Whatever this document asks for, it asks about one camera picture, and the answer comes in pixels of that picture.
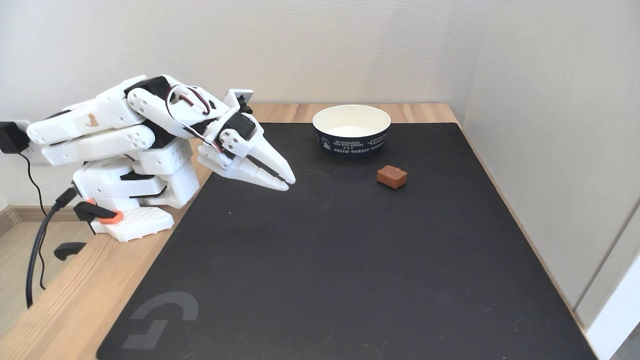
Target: brown block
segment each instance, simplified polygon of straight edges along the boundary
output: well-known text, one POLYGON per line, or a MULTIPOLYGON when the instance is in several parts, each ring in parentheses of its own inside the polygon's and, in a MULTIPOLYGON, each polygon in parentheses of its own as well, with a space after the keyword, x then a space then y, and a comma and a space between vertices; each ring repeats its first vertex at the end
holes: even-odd
POLYGON ((397 167, 393 167, 391 165, 387 165, 386 167, 378 170, 378 175, 376 176, 379 182, 397 189, 400 186, 404 185, 406 182, 406 171, 403 171, 397 167))

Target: power adapter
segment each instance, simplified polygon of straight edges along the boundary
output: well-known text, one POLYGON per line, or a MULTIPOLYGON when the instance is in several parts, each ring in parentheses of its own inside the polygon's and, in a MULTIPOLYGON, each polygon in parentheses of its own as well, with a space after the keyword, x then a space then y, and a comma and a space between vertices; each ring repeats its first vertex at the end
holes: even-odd
POLYGON ((12 121, 0 122, 0 151, 20 154, 29 147, 29 136, 12 121))

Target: logo on mat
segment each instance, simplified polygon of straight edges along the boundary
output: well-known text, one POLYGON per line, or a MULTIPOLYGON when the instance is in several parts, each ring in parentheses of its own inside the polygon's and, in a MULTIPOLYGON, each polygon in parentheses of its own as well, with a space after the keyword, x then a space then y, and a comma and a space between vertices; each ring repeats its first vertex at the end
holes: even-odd
MULTIPOLYGON (((182 291, 170 291, 147 300, 133 312, 130 318, 133 320, 144 320, 145 316, 147 316, 151 310, 165 304, 176 304, 180 306, 182 308, 183 320, 196 320, 198 318, 198 302, 193 296, 182 291)), ((168 320, 154 320, 146 334, 129 335, 124 345, 122 345, 122 348, 152 350, 156 347, 158 340, 160 340, 160 335, 162 335, 167 321, 168 320)))

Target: baseboard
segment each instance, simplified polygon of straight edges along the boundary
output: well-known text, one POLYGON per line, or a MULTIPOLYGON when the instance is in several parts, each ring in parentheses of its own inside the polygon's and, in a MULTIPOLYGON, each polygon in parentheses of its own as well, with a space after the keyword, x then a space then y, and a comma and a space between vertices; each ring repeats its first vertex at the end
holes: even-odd
POLYGON ((15 212, 13 206, 7 206, 0 211, 0 236, 11 230, 15 224, 20 222, 20 217, 15 212))
MULTIPOLYGON (((51 210, 50 206, 44 207, 45 211, 51 210)), ((14 226, 21 222, 41 222, 44 219, 40 206, 8 205, 0 211, 0 236, 6 234, 14 226)), ((63 208, 51 218, 52 222, 80 221, 73 208, 63 208)))
MULTIPOLYGON (((36 221, 40 222, 44 218, 42 209, 37 205, 9 205, 8 208, 13 208, 14 213, 17 215, 18 222, 36 221)), ((44 210, 49 212, 50 206, 45 206, 44 210)), ((56 212, 51 218, 52 222, 65 222, 65 221, 80 221, 74 213, 73 208, 62 208, 56 212)))

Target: navy blue bowl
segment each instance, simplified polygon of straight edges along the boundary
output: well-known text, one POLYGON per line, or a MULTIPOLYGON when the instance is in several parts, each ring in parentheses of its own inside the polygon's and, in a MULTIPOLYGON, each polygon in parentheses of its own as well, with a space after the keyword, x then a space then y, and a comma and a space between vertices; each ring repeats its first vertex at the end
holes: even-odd
POLYGON ((380 151, 391 118, 371 106, 339 105, 318 112, 313 125, 324 151, 343 158, 359 158, 380 151))

